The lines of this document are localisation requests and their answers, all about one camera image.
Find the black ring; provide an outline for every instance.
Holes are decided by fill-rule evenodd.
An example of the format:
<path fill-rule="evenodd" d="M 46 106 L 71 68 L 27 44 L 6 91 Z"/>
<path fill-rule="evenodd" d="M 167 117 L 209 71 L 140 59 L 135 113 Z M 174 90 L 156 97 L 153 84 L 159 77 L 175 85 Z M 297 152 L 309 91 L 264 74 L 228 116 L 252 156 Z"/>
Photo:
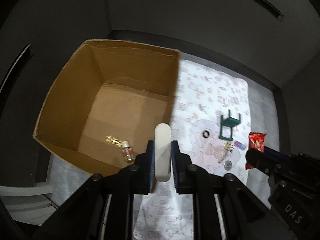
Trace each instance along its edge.
<path fill-rule="evenodd" d="M 203 131 L 202 136 L 203 136 L 204 138 L 208 138 L 208 137 L 210 136 L 209 131 L 208 131 L 208 130 Z"/>

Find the metal screw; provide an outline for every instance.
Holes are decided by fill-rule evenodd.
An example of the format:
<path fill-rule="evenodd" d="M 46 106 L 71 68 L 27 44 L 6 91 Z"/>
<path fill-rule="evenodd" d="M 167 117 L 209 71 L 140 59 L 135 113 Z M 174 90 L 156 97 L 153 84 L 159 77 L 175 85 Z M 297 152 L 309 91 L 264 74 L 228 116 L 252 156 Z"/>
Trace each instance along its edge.
<path fill-rule="evenodd" d="M 230 171 L 232 169 L 232 162 L 227 160 L 224 164 L 223 167 L 226 171 Z"/>
<path fill-rule="evenodd" d="M 129 166 L 130 171 L 137 171 L 139 169 L 139 166 L 136 164 L 132 164 Z"/>
<path fill-rule="evenodd" d="M 190 171 L 196 171 L 196 170 L 198 169 L 198 167 L 197 167 L 196 165 L 194 165 L 194 164 L 189 164 L 189 165 L 188 165 L 188 169 L 189 169 Z"/>
<path fill-rule="evenodd" d="M 95 174 L 93 174 L 92 176 L 91 176 L 91 179 L 93 180 L 93 181 L 98 181 L 98 180 L 100 180 L 102 178 L 102 176 L 101 176 L 101 174 L 99 174 L 99 173 L 95 173 Z"/>
<path fill-rule="evenodd" d="M 226 177 L 227 180 L 229 181 L 233 181 L 233 179 L 235 178 L 234 175 L 232 175 L 231 173 L 227 173 L 226 175 L 224 175 Z"/>
<path fill-rule="evenodd" d="M 279 185 L 280 185 L 281 187 L 285 187 L 285 186 L 287 186 L 287 182 L 284 181 L 284 180 L 281 180 L 281 181 L 279 181 Z"/>

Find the small perfume bottle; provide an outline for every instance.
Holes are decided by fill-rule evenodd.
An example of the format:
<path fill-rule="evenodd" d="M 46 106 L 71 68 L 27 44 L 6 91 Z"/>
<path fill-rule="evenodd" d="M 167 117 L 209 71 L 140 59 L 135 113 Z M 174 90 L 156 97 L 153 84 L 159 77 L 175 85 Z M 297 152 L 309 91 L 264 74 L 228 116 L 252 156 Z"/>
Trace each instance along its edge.
<path fill-rule="evenodd" d="M 129 141 L 121 142 L 122 154 L 126 162 L 132 162 L 134 160 L 134 152 L 130 146 Z"/>

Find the red snack packet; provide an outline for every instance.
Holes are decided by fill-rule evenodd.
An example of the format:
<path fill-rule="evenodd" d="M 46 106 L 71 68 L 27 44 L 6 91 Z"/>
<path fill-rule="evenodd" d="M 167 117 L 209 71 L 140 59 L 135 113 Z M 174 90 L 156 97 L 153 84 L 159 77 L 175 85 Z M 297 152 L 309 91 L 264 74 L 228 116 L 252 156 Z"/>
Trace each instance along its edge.
<path fill-rule="evenodd" d="M 258 151 L 263 152 L 264 151 L 264 138 L 266 136 L 266 133 L 259 133 L 259 132 L 250 132 L 249 133 L 249 149 L 256 149 Z M 249 163 L 245 164 L 245 169 L 253 169 L 254 166 L 252 166 Z"/>

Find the white table mat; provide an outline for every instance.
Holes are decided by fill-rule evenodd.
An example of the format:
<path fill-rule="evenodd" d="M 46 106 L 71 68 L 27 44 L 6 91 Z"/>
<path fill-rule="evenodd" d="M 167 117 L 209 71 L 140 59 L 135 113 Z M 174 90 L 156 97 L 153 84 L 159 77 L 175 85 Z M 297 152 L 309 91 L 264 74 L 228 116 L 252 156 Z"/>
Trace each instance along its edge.
<path fill-rule="evenodd" d="M 233 139 L 246 149 L 234 146 L 232 153 L 225 157 L 226 141 L 218 136 L 221 114 L 227 118 L 229 109 L 236 119 L 241 114 L 241 123 L 233 129 Z M 194 164 L 220 176 L 233 173 L 245 184 L 250 121 L 248 84 L 244 80 L 191 61 L 180 61 L 171 118 L 172 140 L 178 140 L 180 151 L 189 154 Z M 208 138 L 202 135 L 205 130 L 209 131 Z M 223 135 L 228 137 L 229 130 L 224 129 Z M 232 163 L 230 171 L 224 168 L 227 160 Z M 171 175 L 168 182 L 157 182 L 154 193 L 143 196 L 133 236 L 136 239 L 193 239 L 192 214 L 192 195 L 176 194 Z"/>

